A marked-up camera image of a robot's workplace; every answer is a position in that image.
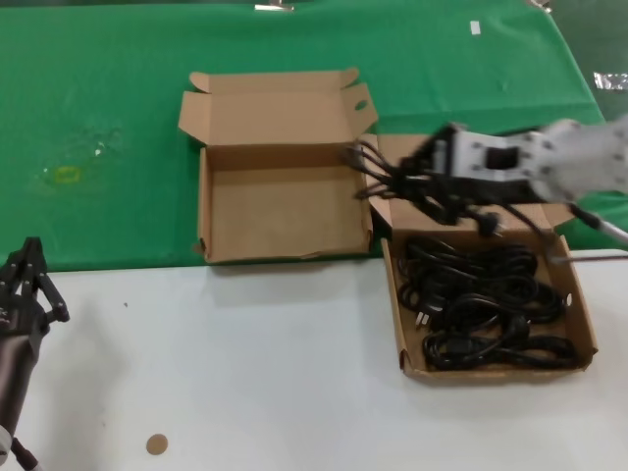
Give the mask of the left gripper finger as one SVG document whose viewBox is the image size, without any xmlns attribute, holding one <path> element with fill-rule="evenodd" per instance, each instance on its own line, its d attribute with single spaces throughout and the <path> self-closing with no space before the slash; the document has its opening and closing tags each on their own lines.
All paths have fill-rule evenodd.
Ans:
<svg viewBox="0 0 628 471">
<path fill-rule="evenodd" d="M 46 322 L 48 324 L 69 322 L 70 314 L 67 304 L 50 277 L 45 273 L 40 273 L 36 277 L 36 284 L 50 304 L 50 310 L 46 312 Z"/>
<path fill-rule="evenodd" d="M 39 278 L 47 271 L 43 246 L 39 237 L 27 237 L 23 246 L 9 254 L 1 266 L 1 291 L 21 295 L 36 295 L 41 290 Z"/>
</svg>

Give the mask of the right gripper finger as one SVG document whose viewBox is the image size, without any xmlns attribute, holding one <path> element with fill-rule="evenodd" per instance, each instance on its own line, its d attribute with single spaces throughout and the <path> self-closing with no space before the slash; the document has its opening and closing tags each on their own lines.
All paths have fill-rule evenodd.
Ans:
<svg viewBox="0 0 628 471">
<path fill-rule="evenodd" d="M 426 199 L 434 190 L 432 179 L 400 179 L 392 181 L 392 193 L 397 199 Z"/>
<path fill-rule="evenodd" d="M 392 172 L 392 178 L 396 182 L 419 182 L 429 181 L 433 178 L 434 172 L 431 169 L 427 169 L 422 166 L 415 166 L 413 164 L 402 164 L 394 168 Z"/>
</svg>

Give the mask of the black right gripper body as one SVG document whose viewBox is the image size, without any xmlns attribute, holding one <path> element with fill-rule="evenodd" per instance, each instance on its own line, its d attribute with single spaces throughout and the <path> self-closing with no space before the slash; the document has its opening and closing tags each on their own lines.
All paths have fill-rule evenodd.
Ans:
<svg viewBox="0 0 628 471">
<path fill-rule="evenodd" d="M 520 136 L 481 134 L 446 125 L 399 164 L 434 172 L 434 189 L 475 204 L 536 204 Z"/>
</svg>

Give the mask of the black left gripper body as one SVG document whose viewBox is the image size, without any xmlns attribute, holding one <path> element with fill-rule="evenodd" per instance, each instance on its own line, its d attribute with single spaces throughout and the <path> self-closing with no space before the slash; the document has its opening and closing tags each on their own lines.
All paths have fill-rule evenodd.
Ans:
<svg viewBox="0 0 628 471">
<path fill-rule="evenodd" d="M 45 337 L 49 330 L 46 312 L 37 301 L 37 289 L 33 288 L 33 284 L 2 282 L 1 339 Z"/>
</svg>

